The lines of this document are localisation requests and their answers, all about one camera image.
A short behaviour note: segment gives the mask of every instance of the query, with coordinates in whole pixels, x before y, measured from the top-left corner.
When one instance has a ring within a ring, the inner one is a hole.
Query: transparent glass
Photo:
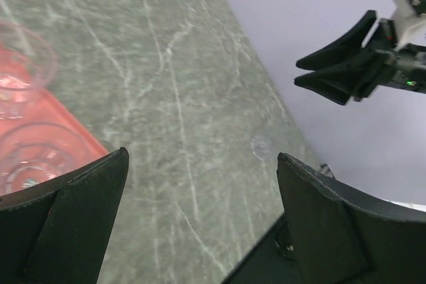
[[[85,141],[49,122],[28,122],[0,138],[0,196],[46,182],[91,161]]]
[[[57,56],[38,34],[0,21],[0,119],[22,118],[57,71]]]

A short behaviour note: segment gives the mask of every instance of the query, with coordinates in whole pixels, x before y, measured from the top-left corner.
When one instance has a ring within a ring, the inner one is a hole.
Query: marble countertop
[[[100,284],[220,283],[282,212],[276,160],[316,165],[225,0],[0,0],[57,51],[57,98],[130,172]]]

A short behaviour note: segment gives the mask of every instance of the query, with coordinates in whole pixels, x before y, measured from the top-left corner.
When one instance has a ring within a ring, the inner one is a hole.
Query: cup rim
[[[38,33],[34,32],[34,31],[32,31],[28,28],[25,28],[21,25],[18,25],[16,23],[6,22],[6,21],[0,21],[0,25],[6,26],[6,27],[9,27],[9,28],[15,28],[15,29],[18,29],[18,30],[22,30],[23,32],[29,34],[30,36],[36,38],[47,49],[47,52],[49,53],[49,56],[51,58],[50,67],[47,70],[47,77],[44,78],[43,80],[32,83],[25,88],[9,88],[9,87],[6,87],[6,86],[0,86],[0,89],[6,90],[6,91],[23,92],[23,91],[37,90],[37,89],[46,87],[52,81],[52,79],[55,77],[55,74],[56,74],[56,71],[57,71],[57,68],[58,68],[58,56],[57,56],[56,52],[53,50],[52,46],[50,46],[50,44],[46,40],[44,40],[44,38],[42,38],[42,36],[40,36]]]
[[[65,130],[68,133],[72,134],[75,138],[77,138],[77,140],[79,140],[81,142],[81,147],[83,147],[85,149],[85,154],[87,159],[90,163],[90,161],[92,161],[92,152],[89,148],[89,146],[87,145],[85,139],[83,139],[83,137],[76,133],[74,130],[68,128],[67,126],[63,126],[62,124],[58,124],[58,123],[54,123],[54,122],[47,122],[47,121],[33,121],[33,122],[27,122],[24,124],[20,124],[16,127],[14,127],[13,129],[10,129],[8,131],[6,131],[4,134],[1,135],[0,137],[0,147],[5,143],[6,139],[8,139],[8,137],[16,134],[16,132],[19,132],[22,129],[25,129],[29,126],[50,126],[50,127],[56,127],[56,128],[60,128],[61,130]]]

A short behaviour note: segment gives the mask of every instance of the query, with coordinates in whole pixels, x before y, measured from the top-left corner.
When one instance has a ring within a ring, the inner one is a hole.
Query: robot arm
[[[397,45],[402,49],[410,39],[426,27],[426,0],[393,0],[396,10],[391,16],[395,25]]]
[[[381,86],[426,93],[426,47],[408,40],[426,27],[426,0],[394,0],[390,19],[377,21],[369,10],[344,36],[300,59],[296,66],[313,72],[295,79],[297,86],[345,105],[361,101]]]

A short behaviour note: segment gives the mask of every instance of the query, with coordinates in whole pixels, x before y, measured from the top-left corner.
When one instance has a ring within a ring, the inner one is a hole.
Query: white wall
[[[336,40],[368,9],[390,17],[392,0],[228,1],[306,139],[337,179],[380,198],[426,204],[426,94],[380,88],[362,103],[338,106],[293,85],[304,73],[296,60]]]

